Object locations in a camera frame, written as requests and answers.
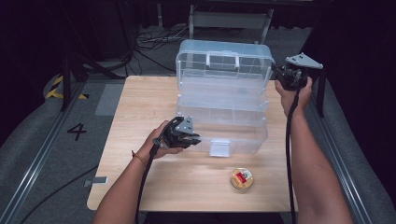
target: wooden table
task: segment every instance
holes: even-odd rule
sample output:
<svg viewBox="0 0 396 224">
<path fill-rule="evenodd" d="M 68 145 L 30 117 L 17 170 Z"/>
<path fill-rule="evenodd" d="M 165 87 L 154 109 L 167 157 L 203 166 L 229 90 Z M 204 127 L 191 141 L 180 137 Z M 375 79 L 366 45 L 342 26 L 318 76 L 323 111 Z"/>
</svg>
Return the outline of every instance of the wooden table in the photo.
<svg viewBox="0 0 396 224">
<path fill-rule="evenodd" d="M 96 210 L 111 185 L 149 133 L 176 114 L 176 77 L 128 77 L 120 98 L 93 185 L 88 207 Z M 210 157 L 208 152 L 186 149 L 155 160 L 148 173 L 141 211 L 283 212 L 290 210 L 285 156 L 286 118 L 275 91 L 268 83 L 270 104 L 266 112 L 268 138 L 256 154 Z M 245 167 L 253 173 L 250 189 L 235 189 L 231 172 Z"/>
</svg>

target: hand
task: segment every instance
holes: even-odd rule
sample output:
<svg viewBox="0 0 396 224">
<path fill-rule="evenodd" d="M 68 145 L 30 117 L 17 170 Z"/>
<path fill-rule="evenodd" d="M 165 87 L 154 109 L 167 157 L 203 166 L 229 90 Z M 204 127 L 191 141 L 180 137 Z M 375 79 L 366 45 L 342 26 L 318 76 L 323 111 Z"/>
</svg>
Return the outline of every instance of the hand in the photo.
<svg viewBox="0 0 396 224">
<path fill-rule="evenodd" d="M 158 128 L 154 129 L 149 135 L 148 138 L 146 139 L 145 143 L 143 146 L 139 149 L 137 154 L 145 160 L 149 160 L 149 151 L 151 150 L 152 146 L 154 145 L 152 143 L 152 140 L 160 136 L 161 132 L 165 128 L 165 126 L 169 123 L 168 120 L 165 120 Z M 157 151 L 157 155 L 155 155 L 154 159 L 159 159 L 163 157 L 166 154 L 177 154 L 179 152 L 182 152 L 183 148 L 182 147 L 172 147 L 172 148 L 163 148 L 160 147 Z"/>
<path fill-rule="evenodd" d="M 283 111 L 287 117 L 289 114 L 291 104 L 294 101 L 294 96 L 296 94 L 296 91 L 285 91 L 279 80 L 275 81 L 275 89 L 280 94 L 280 103 L 282 104 Z M 300 90 L 298 105 L 293 112 L 293 116 L 304 115 L 304 110 L 306 105 L 308 105 L 311 92 L 312 92 L 312 78 L 308 77 L 306 86 Z"/>
</svg>

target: clear plastic storage box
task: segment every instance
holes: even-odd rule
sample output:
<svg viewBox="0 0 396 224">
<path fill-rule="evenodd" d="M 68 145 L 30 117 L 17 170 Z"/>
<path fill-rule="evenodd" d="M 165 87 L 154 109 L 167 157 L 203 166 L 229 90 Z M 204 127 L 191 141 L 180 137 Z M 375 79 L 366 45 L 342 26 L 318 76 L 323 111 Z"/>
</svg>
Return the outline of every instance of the clear plastic storage box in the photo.
<svg viewBox="0 0 396 224">
<path fill-rule="evenodd" d="M 267 46 L 184 40 L 176 58 L 177 115 L 192 116 L 211 156 L 255 153 L 266 140 L 266 86 L 273 63 Z"/>
</svg>

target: number 4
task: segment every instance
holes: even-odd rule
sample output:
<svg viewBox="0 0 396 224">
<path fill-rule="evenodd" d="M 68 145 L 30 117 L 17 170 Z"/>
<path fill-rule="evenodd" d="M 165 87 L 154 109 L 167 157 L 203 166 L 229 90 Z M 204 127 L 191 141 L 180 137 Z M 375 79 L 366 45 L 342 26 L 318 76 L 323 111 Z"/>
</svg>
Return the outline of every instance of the number 4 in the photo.
<svg viewBox="0 0 396 224">
<path fill-rule="evenodd" d="M 71 129 L 69 129 L 69 130 L 67 130 L 67 132 L 68 132 L 68 133 L 76 133 L 77 135 L 76 135 L 75 141 L 78 141 L 79 135 L 80 135 L 81 133 L 86 133 L 86 132 L 87 132 L 87 131 L 82 130 L 83 127 L 84 127 L 84 124 L 79 123 L 79 124 L 76 125 L 75 127 L 71 128 Z"/>
</svg>

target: person's left hand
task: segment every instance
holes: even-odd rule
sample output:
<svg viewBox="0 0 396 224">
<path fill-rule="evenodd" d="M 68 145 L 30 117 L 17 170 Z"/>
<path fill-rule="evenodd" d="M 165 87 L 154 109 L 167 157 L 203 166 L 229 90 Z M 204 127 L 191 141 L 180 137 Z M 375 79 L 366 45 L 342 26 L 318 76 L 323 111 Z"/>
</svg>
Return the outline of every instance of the person's left hand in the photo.
<svg viewBox="0 0 396 224">
<path fill-rule="evenodd" d="M 137 154 L 141 157 L 143 157 L 145 160 L 149 160 L 149 151 L 151 150 L 152 146 L 154 145 L 152 143 L 152 140 L 157 138 L 163 129 L 165 128 L 166 124 L 168 124 L 169 121 L 165 120 L 158 128 L 154 129 L 149 135 L 148 138 L 146 139 L 145 143 L 143 146 L 139 149 Z M 166 154 L 177 154 L 179 152 L 182 152 L 184 148 L 182 147 L 172 147 L 172 148 L 163 148 L 160 147 L 157 151 L 157 155 L 155 155 L 154 159 L 159 159 L 163 157 Z"/>
</svg>

